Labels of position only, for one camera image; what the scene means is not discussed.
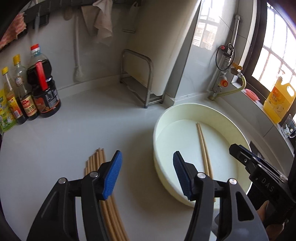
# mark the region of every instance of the yellow detergent bottle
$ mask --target yellow detergent bottle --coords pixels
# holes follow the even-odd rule
[[[283,119],[296,97],[296,92],[291,84],[282,85],[282,81],[283,78],[279,76],[263,105],[266,113],[276,124]]]

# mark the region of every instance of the hand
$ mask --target hand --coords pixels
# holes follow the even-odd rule
[[[265,210],[266,210],[266,207],[267,207],[268,203],[269,203],[269,201],[264,202],[262,204],[262,206],[257,210],[257,213],[258,213],[261,221],[264,221],[264,219],[265,219]],[[269,225],[266,228],[266,233],[267,233],[267,236],[268,236],[269,240],[274,241],[279,236],[281,231],[283,231],[283,229],[284,229],[283,224]]]

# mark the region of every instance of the pink soap dish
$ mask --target pink soap dish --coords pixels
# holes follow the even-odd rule
[[[247,94],[247,96],[250,97],[250,99],[252,99],[254,101],[259,100],[258,96],[253,91],[251,91],[249,89],[246,89],[246,94]]]

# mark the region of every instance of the pair of chopsticks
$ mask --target pair of chopsticks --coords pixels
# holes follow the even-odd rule
[[[98,149],[86,161],[85,175],[97,171],[102,163],[106,162],[104,149]],[[112,241],[129,241],[121,218],[119,216],[113,195],[106,201],[100,201],[102,213]]]
[[[202,149],[202,158],[204,161],[205,174],[208,175],[213,180],[213,171],[212,171],[209,152],[207,151],[207,145],[205,143],[205,137],[202,133],[202,128],[199,123],[196,124],[196,127],[198,130],[198,136],[200,138],[200,146]]]

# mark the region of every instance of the plastic bottle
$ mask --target plastic bottle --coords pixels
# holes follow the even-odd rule
[[[13,57],[13,64],[15,65],[14,79],[18,98],[28,119],[34,120],[39,115],[39,112],[31,95],[32,87],[27,83],[27,70],[21,65],[19,54]]]
[[[11,129],[16,125],[17,121],[10,112],[4,92],[3,81],[0,81],[0,131],[1,134]]]
[[[296,97],[296,92],[291,84],[282,85],[282,81],[283,78],[279,76],[263,105],[264,110],[275,124],[283,119]]]
[[[12,79],[8,72],[8,67],[5,67],[2,69],[2,75],[3,75],[3,84],[4,84],[4,93],[6,100],[8,102],[8,106],[10,108],[10,111],[14,115],[17,122],[21,125],[26,122],[27,117],[23,114],[17,100],[15,92],[12,88]]]
[[[55,82],[51,76],[51,65],[40,52],[38,44],[31,47],[30,67],[27,70],[28,83],[32,85],[34,102],[41,117],[50,117],[61,107]]]

